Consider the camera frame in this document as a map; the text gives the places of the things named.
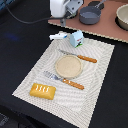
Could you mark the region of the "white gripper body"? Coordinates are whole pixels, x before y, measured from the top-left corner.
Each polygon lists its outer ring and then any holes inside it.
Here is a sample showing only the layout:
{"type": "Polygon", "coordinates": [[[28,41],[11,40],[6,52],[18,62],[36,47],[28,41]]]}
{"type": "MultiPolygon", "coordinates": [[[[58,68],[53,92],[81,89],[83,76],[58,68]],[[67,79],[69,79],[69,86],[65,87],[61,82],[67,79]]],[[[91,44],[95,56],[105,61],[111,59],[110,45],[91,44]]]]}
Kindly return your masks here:
{"type": "Polygon", "coordinates": [[[65,26],[66,14],[75,15],[83,4],[84,0],[50,0],[51,15],[59,19],[62,26],[65,26]]]}

